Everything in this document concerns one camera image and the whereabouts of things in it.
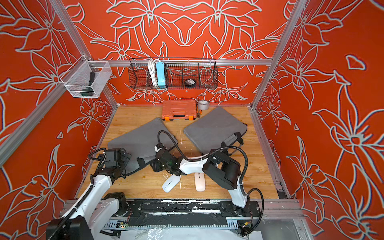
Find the pink computer mouse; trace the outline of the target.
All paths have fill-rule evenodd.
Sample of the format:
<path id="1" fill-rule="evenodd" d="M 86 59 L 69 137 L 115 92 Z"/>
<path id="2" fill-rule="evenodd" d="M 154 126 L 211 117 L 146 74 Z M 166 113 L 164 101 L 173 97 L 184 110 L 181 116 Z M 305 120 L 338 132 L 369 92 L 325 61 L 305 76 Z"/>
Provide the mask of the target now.
<path id="1" fill-rule="evenodd" d="M 194 173 L 195 187 L 198 192 L 204 192 L 206 190 L 206 181 L 204 173 Z"/>

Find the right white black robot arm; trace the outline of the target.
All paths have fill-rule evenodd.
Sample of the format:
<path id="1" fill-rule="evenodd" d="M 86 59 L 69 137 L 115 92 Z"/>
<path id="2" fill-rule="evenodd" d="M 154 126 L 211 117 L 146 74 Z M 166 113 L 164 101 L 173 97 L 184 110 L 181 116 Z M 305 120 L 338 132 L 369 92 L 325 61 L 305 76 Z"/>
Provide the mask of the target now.
<path id="1" fill-rule="evenodd" d="M 174 147 L 180 153 L 180 157 L 176 157 L 165 147 L 161 142 L 160 135 L 167 135 Z M 261 209 L 258 220 L 253 222 L 253 213 L 250 212 L 251 221 L 249 227 L 240 227 L 238 234 L 241 237 L 249 237 L 259 226 L 264 216 L 265 199 L 263 193 L 258 188 L 252 188 L 248 192 L 244 189 L 244 177 L 248 169 L 249 159 L 244 150 L 235 146 L 223 146 L 218 149 L 212 149 L 208 154 L 198 157 L 187 157 L 170 133 L 160 130 L 157 133 L 157 145 L 155 146 L 156 161 L 160 167 L 167 171 L 171 176 L 163 183 L 162 189 L 168 193 L 181 180 L 181 176 L 189 174 L 205 174 L 213 180 L 218 186 L 226 189 L 230 196 L 232 204 L 238 208 L 245 209 L 250 202 L 250 195 L 253 192 L 258 192 L 261 197 Z M 239 151 L 244 157 L 244 168 L 241 170 L 241 164 L 232 159 L 225 153 L 227 149 Z"/>

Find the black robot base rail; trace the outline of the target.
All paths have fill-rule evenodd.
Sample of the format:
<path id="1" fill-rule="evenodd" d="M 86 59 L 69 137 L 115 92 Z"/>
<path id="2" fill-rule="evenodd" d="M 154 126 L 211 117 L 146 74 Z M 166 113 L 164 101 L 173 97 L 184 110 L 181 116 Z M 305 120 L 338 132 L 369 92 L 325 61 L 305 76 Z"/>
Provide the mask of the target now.
<path id="1" fill-rule="evenodd" d="M 258 202 L 244 208 L 224 200 L 128 200 L 128 212 L 113 215 L 103 229 L 127 231 L 150 228 L 203 228 L 235 230 L 261 215 Z"/>

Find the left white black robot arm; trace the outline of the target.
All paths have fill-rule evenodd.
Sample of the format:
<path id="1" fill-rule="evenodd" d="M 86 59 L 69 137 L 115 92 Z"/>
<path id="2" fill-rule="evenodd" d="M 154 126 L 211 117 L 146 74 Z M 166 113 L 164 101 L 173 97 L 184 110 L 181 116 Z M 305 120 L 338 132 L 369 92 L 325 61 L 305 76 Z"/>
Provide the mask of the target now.
<path id="1" fill-rule="evenodd" d="M 90 184 L 74 205 L 60 219 L 46 228 L 47 240 L 95 240 L 100 235 L 119 239 L 121 232 L 107 232 L 103 227 L 115 214 L 131 214 L 123 193 L 104 198 L 119 178 L 126 177 L 126 166 L 132 155 L 125 149 L 99 148 L 88 155 L 98 165 L 90 175 Z"/>

